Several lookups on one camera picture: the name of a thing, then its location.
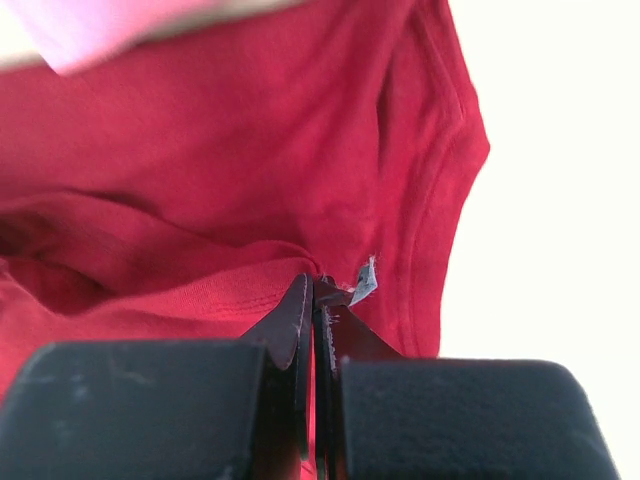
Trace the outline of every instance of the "white surface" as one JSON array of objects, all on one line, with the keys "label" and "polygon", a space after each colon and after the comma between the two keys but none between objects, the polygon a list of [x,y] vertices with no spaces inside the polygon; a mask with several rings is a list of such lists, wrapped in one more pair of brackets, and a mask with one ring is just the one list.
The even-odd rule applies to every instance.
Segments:
[{"label": "white surface", "polygon": [[451,6],[492,151],[456,236],[442,354],[564,364],[640,479],[640,5]]}]

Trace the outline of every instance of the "pink cloth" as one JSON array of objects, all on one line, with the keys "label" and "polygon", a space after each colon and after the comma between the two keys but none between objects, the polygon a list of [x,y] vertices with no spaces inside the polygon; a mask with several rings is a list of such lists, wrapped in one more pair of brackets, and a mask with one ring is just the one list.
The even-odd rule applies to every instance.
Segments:
[{"label": "pink cloth", "polygon": [[40,55],[71,73],[122,51],[164,22],[224,0],[2,0]]}]

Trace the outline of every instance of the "red cloth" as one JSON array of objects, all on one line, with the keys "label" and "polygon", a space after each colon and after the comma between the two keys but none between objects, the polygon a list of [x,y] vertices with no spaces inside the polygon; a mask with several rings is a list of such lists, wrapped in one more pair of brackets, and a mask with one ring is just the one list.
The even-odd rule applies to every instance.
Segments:
[{"label": "red cloth", "polygon": [[295,274],[433,356],[488,152],[444,0],[316,0],[0,76],[0,392],[58,340],[243,333]]}]

